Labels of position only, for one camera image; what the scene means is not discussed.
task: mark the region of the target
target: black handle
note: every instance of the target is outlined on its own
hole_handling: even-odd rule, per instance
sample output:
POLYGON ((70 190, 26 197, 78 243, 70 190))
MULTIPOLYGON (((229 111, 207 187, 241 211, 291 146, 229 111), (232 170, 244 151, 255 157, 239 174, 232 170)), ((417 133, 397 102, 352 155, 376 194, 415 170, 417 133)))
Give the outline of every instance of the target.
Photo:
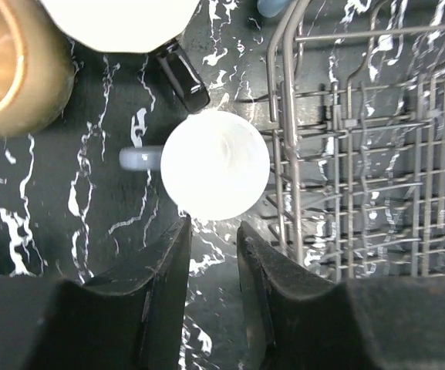
POLYGON ((155 49, 153 55, 188 112, 196 113, 210 103, 204 82, 176 39, 155 49))

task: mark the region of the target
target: black marble countertop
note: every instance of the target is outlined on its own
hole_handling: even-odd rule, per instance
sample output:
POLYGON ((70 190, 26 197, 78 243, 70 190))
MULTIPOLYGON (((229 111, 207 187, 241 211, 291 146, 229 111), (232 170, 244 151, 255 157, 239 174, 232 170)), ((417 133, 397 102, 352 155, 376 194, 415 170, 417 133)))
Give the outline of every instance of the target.
MULTIPOLYGON (((394 2, 403 8, 408 0, 394 2)), ((370 6, 370 0, 312 2, 306 32, 344 32, 370 6)), ((443 7, 440 0, 430 17, 443 16, 443 7)), ((211 108, 259 129, 269 127, 268 104, 236 100, 267 92, 265 51, 277 22, 258 16, 256 0, 202 0, 180 39, 207 84, 211 108)), ((85 281, 183 216, 158 173, 129 173, 118 163, 122 148, 161 144, 187 116, 167 81, 144 55, 102 55, 74 42, 70 49, 76 84, 62 116, 40 133, 0 141, 1 274, 85 281)), ((313 89, 346 63, 330 50, 309 55, 305 83, 313 89)), ((375 71, 382 73, 372 63, 375 71)), ((317 112, 299 109, 307 119, 317 112)), ((193 221, 181 368, 247 368, 235 236, 242 220, 266 233, 261 212, 193 221)))

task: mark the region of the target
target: white cup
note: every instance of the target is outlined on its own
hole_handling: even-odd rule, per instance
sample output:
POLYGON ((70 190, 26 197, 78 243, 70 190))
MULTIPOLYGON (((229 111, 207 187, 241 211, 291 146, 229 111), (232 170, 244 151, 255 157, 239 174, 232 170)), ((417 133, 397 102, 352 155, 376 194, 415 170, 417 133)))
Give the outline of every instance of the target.
POLYGON ((125 170, 160 170, 169 197, 193 218, 227 220, 250 209, 270 173, 265 141, 246 119, 205 110, 189 116, 165 146, 125 148, 125 170))

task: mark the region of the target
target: brown bowl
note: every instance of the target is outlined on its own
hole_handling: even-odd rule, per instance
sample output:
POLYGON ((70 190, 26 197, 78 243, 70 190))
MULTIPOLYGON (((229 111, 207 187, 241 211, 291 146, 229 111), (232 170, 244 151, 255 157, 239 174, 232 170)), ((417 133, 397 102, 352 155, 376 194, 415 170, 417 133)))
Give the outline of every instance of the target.
POLYGON ((0 138, 49 125, 74 71, 64 35, 36 0, 0 0, 0 138))

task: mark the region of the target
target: wire grid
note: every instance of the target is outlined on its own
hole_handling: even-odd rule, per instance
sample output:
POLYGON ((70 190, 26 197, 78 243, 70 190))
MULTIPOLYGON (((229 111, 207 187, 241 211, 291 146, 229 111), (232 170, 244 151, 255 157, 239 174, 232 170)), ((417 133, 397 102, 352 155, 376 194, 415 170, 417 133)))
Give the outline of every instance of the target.
POLYGON ((270 230, 283 254, 333 281, 373 274, 445 274, 445 60, 401 83, 365 86, 358 79, 378 37, 441 31, 445 24, 376 29, 380 9, 392 2, 380 0, 366 31, 305 36, 309 2, 290 4, 267 52, 270 117, 279 126, 262 132, 271 137, 274 159, 276 190, 266 198, 278 216, 270 230), (304 43, 336 39, 367 39, 362 64, 343 87, 333 82, 329 90, 299 92, 295 81, 302 72, 304 43), (283 80, 277 83, 279 43, 283 80), (388 89, 407 92, 402 109, 391 116, 366 117, 367 94, 388 89), (326 117, 300 125, 298 104, 317 96, 327 102, 326 117), (372 136, 385 132, 397 140, 373 147, 372 136), (323 143, 322 153, 302 154, 306 143, 317 140, 323 143), (410 170, 373 176, 372 157, 384 153, 404 156, 410 170), (303 165, 310 163, 319 165, 326 180, 302 180, 303 165), (372 222, 372 214, 378 213, 390 220, 372 222), (310 222, 322 226, 320 237, 318 229, 306 227, 310 222))

